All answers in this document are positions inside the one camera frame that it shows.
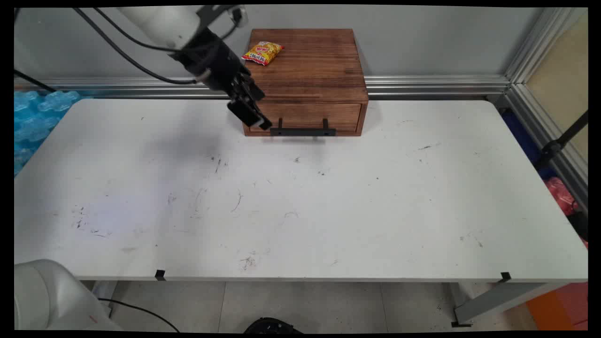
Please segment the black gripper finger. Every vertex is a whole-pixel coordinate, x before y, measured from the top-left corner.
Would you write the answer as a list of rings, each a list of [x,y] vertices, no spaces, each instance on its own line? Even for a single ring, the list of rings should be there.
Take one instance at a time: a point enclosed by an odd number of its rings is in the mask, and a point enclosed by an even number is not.
[[[272,127],[272,122],[258,109],[254,102],[232,99],[228,102],[228,109],[249,128],[258,126],[266,131]]]
[[[253,102],[258,102],[265,98],[264,92],[251,77],[238,77],[235,80],[235,90],[239,96]]]

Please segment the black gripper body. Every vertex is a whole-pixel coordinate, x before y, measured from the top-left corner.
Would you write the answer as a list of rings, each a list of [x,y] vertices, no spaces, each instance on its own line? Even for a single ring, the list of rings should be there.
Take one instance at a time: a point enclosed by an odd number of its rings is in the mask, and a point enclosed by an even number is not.
[[[197,81],[214,91],[236,96],[235,80],[251,77],[242,60],[209,29],[198,29],[183,45],[182,52],[171,52],[171,58],[183,65]]]

